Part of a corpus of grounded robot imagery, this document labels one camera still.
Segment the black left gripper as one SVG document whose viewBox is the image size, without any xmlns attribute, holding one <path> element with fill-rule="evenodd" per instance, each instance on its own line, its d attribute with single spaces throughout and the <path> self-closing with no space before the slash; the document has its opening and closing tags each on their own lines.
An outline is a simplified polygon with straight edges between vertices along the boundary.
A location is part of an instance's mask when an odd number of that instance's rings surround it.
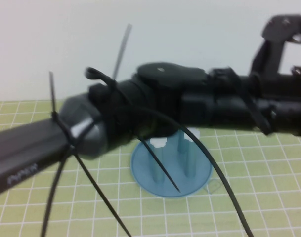
<svg viewBox="0 0 301 237">
<path fill-rule="evenodd" d="M 269 132 L 301 137 L 301 67 L 290 74 L 278 74 L 276 81 L 266 81 L 253 72 L 258 108 L 270 125 Z"/>
</svg>

